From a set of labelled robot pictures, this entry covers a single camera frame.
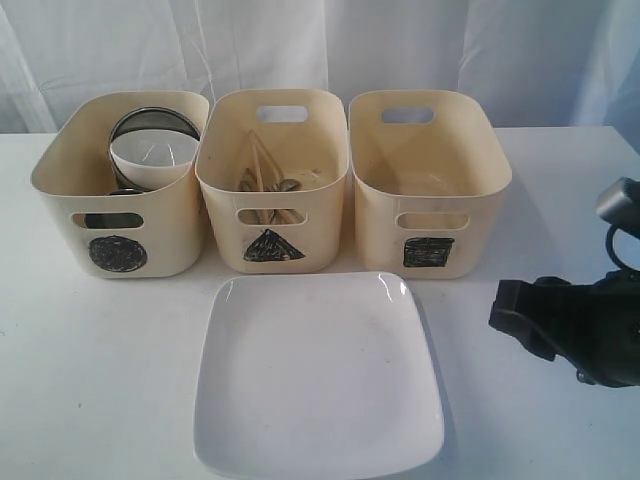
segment bin handle hole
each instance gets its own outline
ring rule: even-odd
[[[397,107],[382,111],[382,123],[418,123],[433,122],[436,114],[429,107]]]
[[[464,213],[403,213],[396,224],[405,230],[464,230],[469,225]]]
[[[307,221],[307,215],[292,209],[251,209],[238,211],[238,220],[245,225],[300,225]]]
[[[256,115],[264,123],[301,123],[309,118],[309,110],[302,105],[264,105]]]
[[[80,228],[88,230],[140,228],[144,220],[137,213],[74,213],[71,220]]]

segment black square drawing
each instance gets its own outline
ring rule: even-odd
[[[408,268],[444,267],[453,242],[453,238],[410,238],[404,244],[403,265]]]

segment white table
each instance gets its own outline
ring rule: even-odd
[[[640,178],[640,159],[611,128],[498,135],[514,181],[481,266],[410,282],[446,440],[431,463],[393,478],[636,479],[640,388],[579,384],[564,359],[532,356],[487,320],[501,278],[590,283],[612,269],[595,199],[620,176]],[[0,478],[215,478],[192,453],[193,401],[213,296],[234,272],[211,240],[173,278],[86,276],[29,184],[52,138],[0,136]],[[351,229],[344,237],[329,272],[361,269]],[[623,247],[638,260],[639,245]]]

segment black circle drawing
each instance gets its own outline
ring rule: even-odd
[[[133,272],[147,263],[144,247],[135,240],[119,235],[91,240],[89,257],[98,267],[108,272]]]

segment black triangle drawing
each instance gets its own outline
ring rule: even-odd
[[[304,257],[300,250],[268,228],[244,252],[247,262],[282,262]]]

